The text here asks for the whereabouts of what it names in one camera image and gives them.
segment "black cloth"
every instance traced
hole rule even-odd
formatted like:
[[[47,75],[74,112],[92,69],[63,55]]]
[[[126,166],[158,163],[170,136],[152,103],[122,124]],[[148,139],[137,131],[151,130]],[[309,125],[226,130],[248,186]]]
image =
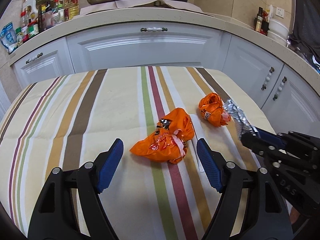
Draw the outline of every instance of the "black cloth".
[[[306,59],[314,55],[320,62],[320,13],[312,0],[296,0],[295,22],[290,35],[291,45],[299,47]]]

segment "electrical outlet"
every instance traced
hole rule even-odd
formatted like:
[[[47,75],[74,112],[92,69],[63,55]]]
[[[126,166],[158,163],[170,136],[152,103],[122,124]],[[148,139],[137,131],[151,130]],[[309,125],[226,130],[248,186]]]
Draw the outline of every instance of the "electrical outlet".
[[[281,18],[284,18],[284,9],[277,7],[276,15],[278,15]]]

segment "silver foil packet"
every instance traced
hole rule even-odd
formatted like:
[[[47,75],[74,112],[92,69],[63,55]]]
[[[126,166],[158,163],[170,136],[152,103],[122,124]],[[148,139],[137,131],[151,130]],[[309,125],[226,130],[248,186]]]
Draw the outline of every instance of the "silver foil packet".
[[[246,132],[249,132],[260,138],[258,130],[249,123],[243,110],[239,106],[237,106],[232,99],[228,99],[223,105],[223,108],[228,112],[228,114],[233,117],[236,123],[236,129],[239,139]]]

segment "green lid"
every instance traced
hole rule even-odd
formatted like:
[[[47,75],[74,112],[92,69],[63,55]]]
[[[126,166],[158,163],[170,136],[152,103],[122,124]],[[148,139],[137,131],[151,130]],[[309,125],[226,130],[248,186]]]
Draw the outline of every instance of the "green lid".
[[[17,28],[16,29],[16,34],[20,33],[21,32],[21,27]]]

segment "blue package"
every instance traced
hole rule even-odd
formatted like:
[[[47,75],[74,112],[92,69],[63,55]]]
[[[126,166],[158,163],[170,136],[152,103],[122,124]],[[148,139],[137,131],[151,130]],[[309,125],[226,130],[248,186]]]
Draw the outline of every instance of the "blue package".
[[[0,34],[0,41],[11,54],[18,47],[16,32],[14,31],[12,22],[7,24]]]

